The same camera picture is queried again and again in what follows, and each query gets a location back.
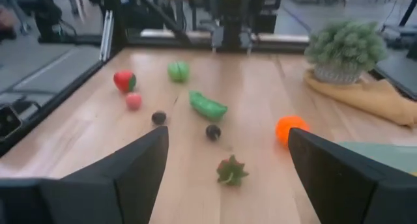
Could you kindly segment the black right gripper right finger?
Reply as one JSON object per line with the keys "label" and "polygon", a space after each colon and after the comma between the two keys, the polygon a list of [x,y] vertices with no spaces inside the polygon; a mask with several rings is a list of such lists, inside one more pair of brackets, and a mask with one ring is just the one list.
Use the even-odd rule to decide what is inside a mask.
{"label": "black right gripper right finger", "polygon": [[416,224],[416,177],[300,128],[296,173],[321,223]]}

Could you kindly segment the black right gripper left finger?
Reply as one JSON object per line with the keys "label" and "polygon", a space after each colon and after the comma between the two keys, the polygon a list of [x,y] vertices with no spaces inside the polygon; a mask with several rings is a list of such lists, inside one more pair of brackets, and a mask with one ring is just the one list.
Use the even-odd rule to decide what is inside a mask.
{"label": "black right gripper left finger", "polygon": [[160,126],[60,180],[40,184],[54,223],[148,223],[162,181],[169,134]]}

